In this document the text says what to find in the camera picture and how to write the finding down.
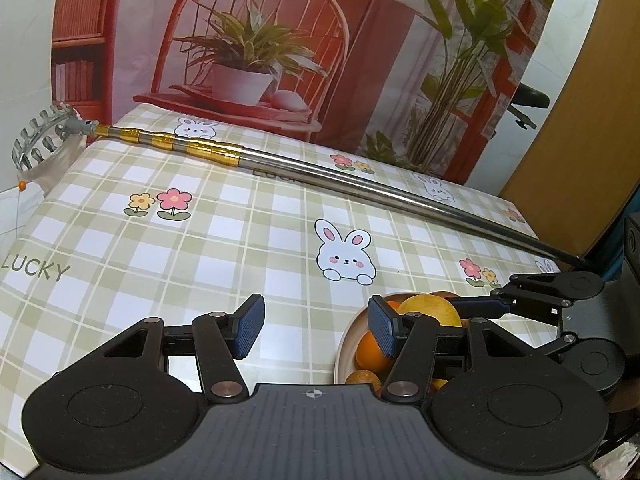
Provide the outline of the yellow lemon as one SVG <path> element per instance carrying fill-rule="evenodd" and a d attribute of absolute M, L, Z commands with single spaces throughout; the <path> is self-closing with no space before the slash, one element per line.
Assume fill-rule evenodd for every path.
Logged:
<path fill-rule="evenodd" d="M 462 326 L 461 318 L 456 308 L 441 296 L 414 295 L 400 304 L 397 313 L 400 315 L 420 313 L 436 318 L 440 326 Z"/>

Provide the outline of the orange tangerine four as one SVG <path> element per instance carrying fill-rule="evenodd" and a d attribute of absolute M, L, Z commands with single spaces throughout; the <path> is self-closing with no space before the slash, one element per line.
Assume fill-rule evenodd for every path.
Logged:
<path fill-rule="evenodd" d="M 370 330 L 359 341 L 355 362 L 360 370 L 368 370 L 377 375 L 385 375 L 394 364 L 394 360 L 383 353 Z"/>

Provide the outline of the small kiwi fruit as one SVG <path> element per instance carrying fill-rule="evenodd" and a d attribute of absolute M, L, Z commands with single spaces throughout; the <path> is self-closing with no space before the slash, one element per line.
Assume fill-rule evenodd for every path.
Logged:
<path fill-rule="evenodd" d="M 382 382 L 378 375 L 370 370 L 354 370 L 345 379 L 346 384 L 365 384 L 370 385 L 374 391 L 378 391 L 382 387 Z"/>

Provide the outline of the brownish red apple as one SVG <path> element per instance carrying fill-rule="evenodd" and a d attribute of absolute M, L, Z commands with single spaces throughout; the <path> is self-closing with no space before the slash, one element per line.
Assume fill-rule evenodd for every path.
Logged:
<path fill-rule="evenodd" d="M 454 292 L 446 292 L 446 290 L 438 290 L 437 292 L 430 292 L 430 294 L 445 299 L 460 297 Z"/>

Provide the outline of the orange tangerine one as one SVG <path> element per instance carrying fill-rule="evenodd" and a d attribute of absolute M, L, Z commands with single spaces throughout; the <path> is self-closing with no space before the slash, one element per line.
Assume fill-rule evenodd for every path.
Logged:
<path fill-rule="evenodd" d="M 394 310 L 398 310 L 400 307 L 400 303 L 398 301 L 394 301 L 394 300 L 386 300 L 387 304 L 392 307 Z"/>

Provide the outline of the small green-yellow fruit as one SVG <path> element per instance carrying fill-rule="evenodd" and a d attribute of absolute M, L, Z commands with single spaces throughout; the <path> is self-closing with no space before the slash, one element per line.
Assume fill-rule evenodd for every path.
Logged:
<path fill-rule="evenodd" d="M 431 380 L 430 382 L 430 390 L 433 392 L 438 391 L 440 388 L 442 388 L 444 385 L 446 385 L 446 383 L 448 382 L 447 379 L 437 379 L 434 378 Z"/>

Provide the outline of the beige round plate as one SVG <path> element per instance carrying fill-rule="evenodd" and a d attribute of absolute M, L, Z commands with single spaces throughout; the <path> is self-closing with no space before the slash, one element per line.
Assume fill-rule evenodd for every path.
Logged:
<path fill-rule="evenodd" d="M 349 322 L 338 344 L 334 361 L 334 384 L 346 384 L 347 376 L 354 370 L 359 370 L 355 362 L 355 353 L 360 339 L 368 330 L 368 307 L 363 307 Z M 385 375 L 378 375 L 382 383 L 389 372 L 390 370 Z"/>

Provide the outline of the orange wooden board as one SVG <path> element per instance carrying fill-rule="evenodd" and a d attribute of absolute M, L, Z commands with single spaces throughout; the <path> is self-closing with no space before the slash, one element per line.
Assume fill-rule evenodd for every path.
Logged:
<path fill-rule="evenodd" d="M 639 0 L 600 0 L 541 132 L 501 195 L 544 242 L 584 256 L 639 184 Z"/>

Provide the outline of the black exercise equipment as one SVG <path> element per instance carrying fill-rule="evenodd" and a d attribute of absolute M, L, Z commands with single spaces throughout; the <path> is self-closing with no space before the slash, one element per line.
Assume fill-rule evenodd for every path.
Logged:
<path fill-rule="evenodd" d="M 541 108 L 550 106 L 550 98 L 527 84 L 519 84 L 508 106 L 508 112 L 515 117 L 516 124 L 522 129 L 536 129 L 537 125 L 521 111 L 521 107 Z"/>

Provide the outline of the printed room backdrop poster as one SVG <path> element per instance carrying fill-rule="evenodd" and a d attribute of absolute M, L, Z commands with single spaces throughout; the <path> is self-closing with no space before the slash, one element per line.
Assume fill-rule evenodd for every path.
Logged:
<path fill-rule="evenodd" d="M 55 101 L 138 103 L 464 182 L 553 0 L 56 0 Z"/>

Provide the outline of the metal telescopic pole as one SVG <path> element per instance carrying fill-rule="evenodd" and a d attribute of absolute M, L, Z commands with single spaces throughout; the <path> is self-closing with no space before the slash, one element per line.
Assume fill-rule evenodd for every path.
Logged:
<path fill-rule="evenodd" d="M 42 110 L 37 118 L 29 121 L 28 126 L 22 129 L 14 140 L 11 148 L 12 162 L 18 171 L 32 174 L 37 167 L 47 165 L 47 162 L 62 153 L 70 142 L 82 136 L 140 144 L 157 151 L 191 156 L 220 166 L 273 174 L 276 177 L 292 179 L 367 202 L 407 211 L 448 228 L 489 238 L 570 266 L 584 264 L 583 258 L 508 226 L 458 209 L 442 200 L 434 200 L 311 162 L 299 162 L 291 157 L 271 154 L 240 144 L 186 138 L 169 132 L 102 125 L 95 120 L 81 118 L 77 110 L 66 104 L 53 104 L 47 110 Z"/>

